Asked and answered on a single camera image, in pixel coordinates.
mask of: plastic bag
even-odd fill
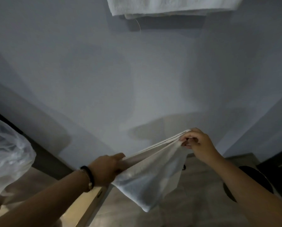
[[[0,193],[28,171],[35,157],[29,141],[0,121]]]

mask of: folded towel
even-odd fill
[[[166,194],[177,188],[189,150],[179,138],[186,130],[150,146],[123,161],[130,167],[112,182],[145,212],[156,206]]]
[[[135,18],[152,14],[205,15],[235,10],[242,0],[107,0],[112,15]]]

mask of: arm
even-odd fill
[[[193,128],[181,141],[223,179],[253,226],[282,226],[282,200],[223,158],[207,134]]]
[[[123,153],[101,156],[88,166],[95,186],[107,186],[125,170],[119,162],[124,156]],[[74,171],[0,217],[0,227],[51,226],[88,189],[88,184],[89,178],[85,172]]]

